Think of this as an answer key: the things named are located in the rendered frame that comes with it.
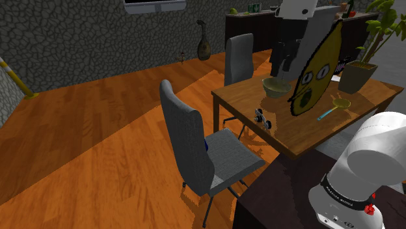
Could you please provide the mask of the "window with grey frame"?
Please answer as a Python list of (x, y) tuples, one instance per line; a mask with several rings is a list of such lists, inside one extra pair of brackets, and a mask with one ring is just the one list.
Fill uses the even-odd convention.
[(129, 14), (147, 14), (184, 10), (186, 0), (122, 0)]

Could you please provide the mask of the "brown lute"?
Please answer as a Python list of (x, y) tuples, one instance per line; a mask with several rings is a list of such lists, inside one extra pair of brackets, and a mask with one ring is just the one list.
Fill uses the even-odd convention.
[(202, 20), (197, 20), (196, 23), (201, 26), (201, 40), (198, 44), (198, 59), (206, 61), (211, 56), (211, 46), (206, 36), (206, 23)]

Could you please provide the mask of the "brown wooden table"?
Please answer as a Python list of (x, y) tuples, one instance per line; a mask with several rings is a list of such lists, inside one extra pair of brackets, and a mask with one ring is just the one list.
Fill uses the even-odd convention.
[[(368, 113), (383, 112), (403, 91), (402, 87), (369, 79), (358, 92), (347, 94), (339, 91), (338, 83), (332, 81), (313, 108), (299, 116), (293, 116), (288, 102), (293, 93), (288, 92), (280, 98), (269, 98), (262, 86), (263, 79), (264, 77), (257, 76), (212, 90), (213, 130), (219, 130), (219, 108), (224, 107), (276, 151), (291, 159), (301, 157)], [(336, 98), (349, 100), (351, 106), (346, 109), (337, 108), (317, 120), (334, 107), (332, 101)], [(271, 122), (271, 129), (265, 129), (261, 122), (254, 120), (256, 109), (263, 111), (265, 118)]]

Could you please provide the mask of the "dark sideboard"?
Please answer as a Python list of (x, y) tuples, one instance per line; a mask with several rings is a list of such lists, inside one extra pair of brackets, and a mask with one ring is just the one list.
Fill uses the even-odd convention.
[[(370, 34), (366, 29), (368, 20), (376, 20), (377, 12), (357, 12), (352, 18), (346, 18), (342, 27), (342, 48), (340, 58), (350, 57), (355, 60), (360, 50)], [(225, 19), (225, 39), (231, 37), (252, 33), (254, 35), (253, 52), (271, 49), (273, 44), (278, 41), (275, 34), (278, 31), (280, 20), (275, 17), (273, 12), (265, 10), (260, 13), (249, 16), (238, 14), (227, 14)]]

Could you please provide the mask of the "yellow and white pole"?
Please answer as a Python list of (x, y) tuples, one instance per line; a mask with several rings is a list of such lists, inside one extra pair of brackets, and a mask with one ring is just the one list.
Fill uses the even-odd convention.
[(24, 96), (25, 100), (31, 100), (39, 95), (39, 93), (32, 92), (1, 57), (0, 57), (0, 67), (4, 69), (4, 71), (11, 78), (11, 80), (13, 80), (13, 82), (15, 82), (15, 84), (25, 94)]

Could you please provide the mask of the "green plant in grey pot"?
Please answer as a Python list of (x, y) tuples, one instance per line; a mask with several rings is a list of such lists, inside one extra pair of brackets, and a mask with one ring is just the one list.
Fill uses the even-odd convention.
[(376, 71), (378, 65), (371, 64), (370, 59), (383, 47), (383, 45), (395, 34), (401, 36), (401, 41), (406, 39), (406, 15), (400, 14), (400, 20), (396, 23), (398, 13), (392, 8), (395, 0), (375, 0), (370, 3), (365, 12), (377, 10), (382, 13), (380, 20), (369, 20), (366, 31), (372, 35), (368, 47), (359, 46), (356, 49), (365, 52), (359, 61), (347, 63), (340, 76), (338, 89), (348, 94), (358, 92)]

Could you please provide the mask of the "dark robot stand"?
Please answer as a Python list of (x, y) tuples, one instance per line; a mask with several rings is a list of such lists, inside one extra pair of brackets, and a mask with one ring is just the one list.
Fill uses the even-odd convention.
[[(280, 154), (237, 200), (233, 229), (329, 229), (318, 221), (308, 194), (336, 162), (317, 150), (297, 159)], [(373, 203), (385, 229), (406, 229), (406, 195), (382, 185)]]

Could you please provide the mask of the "silver tool with black wheels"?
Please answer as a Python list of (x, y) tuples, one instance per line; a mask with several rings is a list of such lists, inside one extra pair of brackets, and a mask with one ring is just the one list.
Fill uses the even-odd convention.
[(255, 115), (256, 116), (254, 120), (256, 122), (261, 122), (264, 125), (265, 129), (271, 129), (272, 127), (271, 122), (265, 118), (265, 116), (263, 115), (263, 111), (261, 109), (256, 109)]

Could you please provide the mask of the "black box with purple marks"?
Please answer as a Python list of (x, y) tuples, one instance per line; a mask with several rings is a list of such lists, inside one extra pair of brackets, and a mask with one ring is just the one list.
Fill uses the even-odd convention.
[(339, 75), (344, 70), (345, 65), (350, 62), (350, 60), (351, 60), (350, 56), (346, 56), (345, 59), (340, 60), (336, 66), (334, 75)]

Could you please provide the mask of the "olive green bowl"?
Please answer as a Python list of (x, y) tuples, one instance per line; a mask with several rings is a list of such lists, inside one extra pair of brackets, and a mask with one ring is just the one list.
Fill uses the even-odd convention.
[(262, 85), (266, 96), (270, 98), (282, 97), (292, 89), (287, 81), (277, 77), (263, 79)]

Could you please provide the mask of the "grey chair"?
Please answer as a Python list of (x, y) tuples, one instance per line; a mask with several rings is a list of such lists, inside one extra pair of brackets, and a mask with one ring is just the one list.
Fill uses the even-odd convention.
[(330, 31), (334, 17), (339, 11), (339, 6), (317, 7), (315, 9), (314, 16), (309, 19), (297, 56), (292, 61), (289, 72), (284, 75), (284, 79), (293, 81), (300, 76), (307, 61)]
[(206, 137), (200, 112), (180, 100), (168, 80), (160, 83), (159, 95), (182, 185), (211, 199), (225, 189), (238, 197), (231, 185), (243, 183), (265, 161), (228, 128)]
[(224, 66), (225, 87), (253, 77), (253, 43), (252, 33), (237, 35), (227, 40)]

